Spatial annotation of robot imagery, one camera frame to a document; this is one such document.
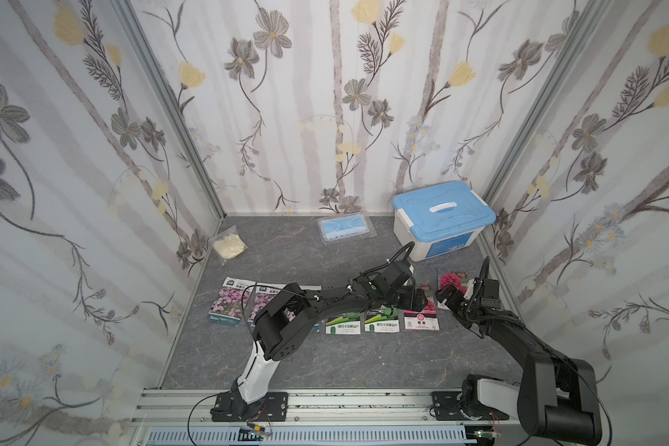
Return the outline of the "small green gourd seed packet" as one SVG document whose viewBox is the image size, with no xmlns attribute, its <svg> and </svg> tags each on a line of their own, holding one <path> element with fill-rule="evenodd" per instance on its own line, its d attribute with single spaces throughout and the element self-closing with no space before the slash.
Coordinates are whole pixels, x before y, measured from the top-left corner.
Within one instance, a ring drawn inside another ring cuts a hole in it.
<svg viewBox="0 0 669 446">
<path fill-rule="evenodd" d="M 382 306 L 368 310 L 364 318 L 364 330 L 374 334 L 395 334 L 400 331 L 399 310 Z"/>
</svg>

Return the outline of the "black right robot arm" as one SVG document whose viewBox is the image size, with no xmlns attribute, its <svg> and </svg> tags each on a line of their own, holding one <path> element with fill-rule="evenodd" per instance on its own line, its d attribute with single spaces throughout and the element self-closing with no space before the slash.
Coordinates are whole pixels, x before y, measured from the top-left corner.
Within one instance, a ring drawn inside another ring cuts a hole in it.
<svg viewBox="0 0 669 446">
<path fill-rule="evenodd" d="M 600 444 L 603 427 L 594 368 L 533 334 L 518 316 L 502 308 L 497 290 L 495 280 L 478 279 L 470 288 L 471 297 L 453 284 L 435 293 L 462 326 L 479 327 L 481 336 L 497 342 L 522 368 L 517 385 L 469 375 L 462 384 L 462 413 L 476 417 L 497 411 L 518 420 L 531 437 Z"/>
</svg>

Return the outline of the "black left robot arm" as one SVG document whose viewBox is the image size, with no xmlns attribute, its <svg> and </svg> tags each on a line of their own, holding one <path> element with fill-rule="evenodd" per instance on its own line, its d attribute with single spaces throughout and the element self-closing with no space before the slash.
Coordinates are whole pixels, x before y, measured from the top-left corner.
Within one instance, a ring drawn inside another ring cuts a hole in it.
<svg viewBox="0 0 669 446">
<path fill-rule="evenodd" d="M 254 317 L 250 330 L 253 348 L 245 371 L 230 390 L 217 395 L 212 419 L 257 418 L 266 407 L 269 385 L 280 363 L 302 346 L 316 323 L 345 313 L 360 315 L 382 306 L 416 311 L 427 306 L 408 261 L 391 260 L 336 288 L 305 290 L 295 282 L 284 286 Z"/>
</svg>

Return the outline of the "red flower seed packet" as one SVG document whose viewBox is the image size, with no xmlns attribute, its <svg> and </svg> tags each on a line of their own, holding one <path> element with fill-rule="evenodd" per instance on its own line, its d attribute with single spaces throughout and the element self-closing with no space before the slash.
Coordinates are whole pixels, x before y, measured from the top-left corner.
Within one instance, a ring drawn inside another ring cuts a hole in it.
<svg viewBox="0 0 669 446">
<path fill-rule="evenodd" d="M 423 307 L 418 311 L 405 310 L 403 313 L 404 328 L 408 331 L 440 330 L 437 305 L 430 289 L 427 287 L 417 289 L 416 299 Z"/>
</svg>

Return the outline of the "pink label seed packet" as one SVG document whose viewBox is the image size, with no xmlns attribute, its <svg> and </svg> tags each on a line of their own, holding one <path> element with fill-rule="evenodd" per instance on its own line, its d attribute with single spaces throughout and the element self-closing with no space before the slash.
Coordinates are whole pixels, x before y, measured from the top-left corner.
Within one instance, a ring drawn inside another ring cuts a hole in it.
<svg viewBox="0 0 669 446">
<path fill-rule="evenodd" d="M 466 275 L 464 274 L 463 276 L 460 276 L 457 273 L 444 273 L 440 277 L 439 289 L 438 290 L 444 288 L 444 286 L 446 286 L 446 285 L 455 285 L 461 291 L 466 293 L 466 308 L 467 308 L 468 307 L 468 301 L 471 297 L 471 293 L 468 289 L 468 282 L 466 281 Z"/>
</svg>

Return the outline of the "white flower seed packet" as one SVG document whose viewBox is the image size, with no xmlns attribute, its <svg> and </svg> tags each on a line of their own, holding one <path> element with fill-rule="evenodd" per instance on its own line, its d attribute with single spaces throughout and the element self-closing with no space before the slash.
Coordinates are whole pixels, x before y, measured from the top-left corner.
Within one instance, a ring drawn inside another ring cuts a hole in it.
<svg viewBox="0 0 669 446">
<path fill-rule="evenodd" d="M 208 321 L 238 326 L 243 321 L 243 309 L 255 286 L 254 281 L 226 278 L 207 314 Z"/>
<path fill-rule="evenodd" d="M 284 288 L 284 284 L 258 284 L 256 286 L 254 305 L 247 320 L 251 328 L 255 327 L 256 314 L 263 310 L 282 288 Z"/>
</svg>

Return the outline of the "large green gourd seed packet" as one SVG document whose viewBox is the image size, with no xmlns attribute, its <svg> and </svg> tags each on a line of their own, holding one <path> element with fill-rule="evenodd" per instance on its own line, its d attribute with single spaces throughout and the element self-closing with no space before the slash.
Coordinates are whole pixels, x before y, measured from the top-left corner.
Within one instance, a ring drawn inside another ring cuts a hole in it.
<svg viewBox="0 0 669 446">
<path fill-rule="evenodd" d="M 361 316 L 355 312 L 343 313 L 328 318 L 325 333 L 335 336 L 358 336 L 362 333 Z"/>
</svg>

